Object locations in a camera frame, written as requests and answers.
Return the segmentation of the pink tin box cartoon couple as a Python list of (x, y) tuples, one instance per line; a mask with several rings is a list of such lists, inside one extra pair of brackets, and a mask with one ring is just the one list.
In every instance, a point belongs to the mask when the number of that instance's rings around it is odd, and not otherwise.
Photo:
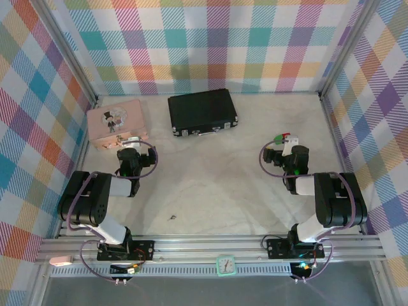
[(87, 127), (89, 141), (98, 150), (119, 148), (117, 135), (126, 140), (132, 136), (148, 139), (142, 106), (137, 99), (89, 110)]

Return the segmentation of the black hard case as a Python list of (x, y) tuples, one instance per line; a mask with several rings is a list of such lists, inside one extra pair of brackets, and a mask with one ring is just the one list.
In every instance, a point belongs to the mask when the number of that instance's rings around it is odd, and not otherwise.
[(238, 124), (238, 114), (227, 89), (171, 96), (168, 107), (175, 137), (216, 133)]

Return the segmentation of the small black circuit board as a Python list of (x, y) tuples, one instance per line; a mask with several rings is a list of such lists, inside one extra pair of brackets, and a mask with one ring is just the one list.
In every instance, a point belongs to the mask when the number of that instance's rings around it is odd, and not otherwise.
[(139, 273), (142, 269), (142, 264), (132, 264), (128, 266), (110, 265), (111, 274), (130, 274)]
[(312, 264), (308, 262), (290, 263), (291, 277), (293, 279), (308, 278), (312, 275)]

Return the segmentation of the small pink white object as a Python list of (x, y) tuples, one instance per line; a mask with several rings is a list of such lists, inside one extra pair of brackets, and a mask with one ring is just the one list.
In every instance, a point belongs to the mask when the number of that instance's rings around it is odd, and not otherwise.
[(49, 263), (56, 267), (67, 266), (73, 263), (73, 257), (72, 256), (53, 257), (49, 259)]

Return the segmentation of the mint green square clock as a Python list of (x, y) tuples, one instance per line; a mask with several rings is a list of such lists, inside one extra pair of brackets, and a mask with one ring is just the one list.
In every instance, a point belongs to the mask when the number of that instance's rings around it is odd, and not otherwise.
[(216, 259), (217, 274), (220, 277), (235, 275), (237, 270), (233, 255), (222, 255)]

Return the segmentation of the aluminium side rail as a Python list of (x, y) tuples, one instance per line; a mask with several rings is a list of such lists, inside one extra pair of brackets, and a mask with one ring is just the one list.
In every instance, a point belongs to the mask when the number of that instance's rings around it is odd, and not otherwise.
[[(91, 109), (98, 108), (99, 107), (98, 103), (99, 103), (99, 96), (95, 95), (95, 102), (92, 103)], [(83, 137), (82, 142), (81, 142), (80, 151), (78, 153), (77, 160), (76, 160), (75, 166), (74, 166), (73, 171), (72, 171), (71, 174), (73, 174), (73, 172), (76, 171), (76, 170), (82, 170), (82, 168), (84, 167), (85, 157), (86, 157), (86, 155), (87, 155), (87, 153), (89, 151), (89, 146), (90, 146), (88, 129), (89, 128), (86, 127), (86, 129), (84, 131), (84, 137)], [(62, 189), (62, 194), (64, 193), (66, 187), (68, 186), (68, 182), (69, 182), (70, 178), (71, 178), (71, 176), (69, 176), (66, 184), (63, 186), (64, 188)], [(55, 227), (55, 231), (53, 233), (52, 238), (55, 238), (55, 239), (59, 238), (61, 228), (62, 228), (62, 223), (63, 223), (63, 221), (58, 216), (57, 225)]]
[[(338, 163), (340, 165), (340, 172), (347, 172), (347, 166), (346, 166), (346, 164), (344, 162), (342, 152), (341, 152), (341, 149), (340, 149), (340, 145), (337, 143), (337, 136), (335, 134), (334, 125), (333, 125), (333, 123), (332, 123), (332, 121), (330, 119), (329, 111), (328, 111), (328, 109), (326, 107), (326, 104), (325, 104), (325, 101), (324, 101), (324, 99), (322, 97), (319, 97), (319, 101), (320, 101), (320, 104), (321, 104), (322, 111), (324, 113), (324, 117), (326, 119), (326, 123), (328, 125), (328, 129), (329, 129), (329, 132), (330, 132), (331, 140), (333, 142), (333, 146), (335, 147), (335, 153), (336, 153), (337, 161), (338, 161)], [(348, 234), (351, 234), (351, 235), (365, 235), (366, 234), (364, 224), (353, 226), (353, 227), (350, 227), (348, 229), (345, 229), (345, 228), (344, 229), (333, 229), (332, 233), (333, 234), (345, 233), (347, 235)]]

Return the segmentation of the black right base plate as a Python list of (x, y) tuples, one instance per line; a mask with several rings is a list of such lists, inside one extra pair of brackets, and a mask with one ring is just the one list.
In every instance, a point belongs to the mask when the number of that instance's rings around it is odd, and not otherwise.
[(269, 259), (323, 259), (325, 257), (322, 244), (297, 243), (288, 239), (268, 239), (266, 241)]

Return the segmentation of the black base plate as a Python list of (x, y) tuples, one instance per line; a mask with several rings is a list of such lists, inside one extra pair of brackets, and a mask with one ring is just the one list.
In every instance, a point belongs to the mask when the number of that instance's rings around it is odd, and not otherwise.
[(322, 244), (297, 243), (288, 239), (268, 239), (266, 241), (269, 259), (323, 259), (325, 257)]
[(99, 244), (98, 261), (152, 261), (153, 240), (132, 240), (120, 245)]

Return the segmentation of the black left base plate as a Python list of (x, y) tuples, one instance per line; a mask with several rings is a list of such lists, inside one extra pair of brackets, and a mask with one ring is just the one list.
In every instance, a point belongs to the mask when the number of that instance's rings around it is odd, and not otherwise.
[(132, 240), (120, 245), (99, 244), (98, 261), (152, 261), (153, 240)]

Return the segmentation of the aluminium mounting rail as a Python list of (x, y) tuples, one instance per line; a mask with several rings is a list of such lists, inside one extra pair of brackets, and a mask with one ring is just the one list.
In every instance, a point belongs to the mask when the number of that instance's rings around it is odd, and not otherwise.
[[(153, 263), (187, 264), (213, 263), (222, 255), (233, 255), (237, 263), (290, 262), (292, 259), (269, 259), (268, 239), (261, 235), (138, 235), (135, 240), (153, 240)], [(89, 236), (60, 236), (43, 241), (36, 264), (48, 263), (50, 258), (72, 256), (80, 261), (79, 248)], [(376, 235), (330, 235), (321, 244), (324, 254), (334, 262), (383, 261), (386, 258)]]

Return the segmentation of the aluminium frame post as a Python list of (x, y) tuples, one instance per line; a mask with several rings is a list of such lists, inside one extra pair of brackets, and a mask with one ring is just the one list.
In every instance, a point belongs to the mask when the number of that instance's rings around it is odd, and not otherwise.
[(349, 0), (310, 89), (322, 98), (339, 77), (381, 0)]
[(84, 90), (85, 95), (91, 101), (92, 106), (96, 106), (98, 103), (98, 96), (96, 95), (91, 83), (88, 81), (84, 70), (82, 69), (79, 61), (74, 55), (72, 48), (70, 47), (68, 41), (66, 40), (63, 32), (55, 21), (52, 11), (48, 7), (46, 0), (31, 0), (34, 9), (37, 11), (38, 15), (41, 17), (45, 24), (45, 27), (49, 31), (51, 37), (55, 41), (57, 48), (60, 53), (67, 61), (72, 73), (76, 77), (79, 85)]

